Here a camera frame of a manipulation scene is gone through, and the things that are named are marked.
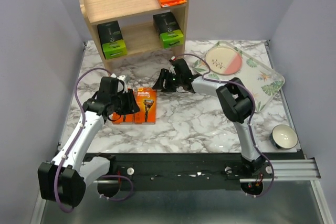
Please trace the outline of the black green razor box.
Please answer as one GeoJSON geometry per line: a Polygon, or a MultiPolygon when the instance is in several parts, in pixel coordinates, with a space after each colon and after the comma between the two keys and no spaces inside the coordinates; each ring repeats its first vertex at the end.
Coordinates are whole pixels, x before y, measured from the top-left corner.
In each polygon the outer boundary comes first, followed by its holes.
{"type": "Polygon", "coordinates": [[[122,32],[117,21],[99,24],[97,26],[101,48],[104,57],[119,58],[128,54],[122,32]]]}
{"type": "Polygon", "coordinates": [[[164,49],[183,44],[184,35],[172,12],[153,15],[153,25],[164,49]]]}

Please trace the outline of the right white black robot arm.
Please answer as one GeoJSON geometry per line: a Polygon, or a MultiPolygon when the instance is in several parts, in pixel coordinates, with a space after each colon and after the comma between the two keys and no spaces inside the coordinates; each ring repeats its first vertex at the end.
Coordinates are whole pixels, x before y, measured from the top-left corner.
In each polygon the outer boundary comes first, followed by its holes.
{"type": "Polygon", "coordinates": [[[265,163],[262,152],[256,145],[255,132],[251,124],[255,113],[255,101],[239,78],[219,81],[193,74],[184,59],[171,59],[169,69],[161,69],[152,87],[163,92],[176,92],[179,87],[190,93],[217,97],[224,115],[237,131],[241,146],[242,173],[249,178],[259,174],[265,163]]]}

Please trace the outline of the light wooden two-tier shelf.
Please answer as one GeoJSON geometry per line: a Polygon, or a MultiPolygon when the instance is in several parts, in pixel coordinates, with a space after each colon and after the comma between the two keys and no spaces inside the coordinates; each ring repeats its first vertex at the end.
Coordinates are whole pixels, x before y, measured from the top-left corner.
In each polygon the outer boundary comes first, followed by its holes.
{"type": "Polygon", "coordinates": [[[174,55],[181,55],[185,51],[189,2],[165,8],[161,7],[158,0],[79,0],[79,5],[102,63],[110,71],[113,70],[113,64],[116,60],[161,50],[163,47],[154,29],[153,21],[144,23],[137,21],[138,23],[134,25],[121,28],[128,54],[119,58],[106,59],[100,45],[97,30],[98,24],[115,20],[120,22],[125,18],[154,15],[170,10],[174,14],[184,35],[183,44],[173,47],[172,50],[174,55]]]}

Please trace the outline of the black green razor box front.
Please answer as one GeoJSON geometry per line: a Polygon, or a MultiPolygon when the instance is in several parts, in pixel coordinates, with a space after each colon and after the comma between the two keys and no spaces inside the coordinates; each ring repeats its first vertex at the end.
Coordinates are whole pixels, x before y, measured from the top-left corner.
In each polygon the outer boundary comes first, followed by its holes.
{"type": "Polygon", "coordinates": [[[119,58],[128,54],[122,32],[117,21],[99,24],[97,26],[101,48],[104,57],[119,58]]]}

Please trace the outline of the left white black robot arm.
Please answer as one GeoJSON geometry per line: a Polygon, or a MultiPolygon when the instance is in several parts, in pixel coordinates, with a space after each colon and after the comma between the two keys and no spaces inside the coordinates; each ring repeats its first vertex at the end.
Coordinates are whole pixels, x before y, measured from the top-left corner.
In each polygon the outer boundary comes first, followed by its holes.
{"type": "Polygon", "coordinates": [[[97,154],[86,164],[83,160],[94,137],[112,114],[139,112],[128,80],[125,75],[103,77],[99,90],[82,104],[82,115],[66,144],[52,161],[43,162],[38,168],[42,199],[75,208],[95,180],[112,179],[116,175],[112,156],[97,154]]]}

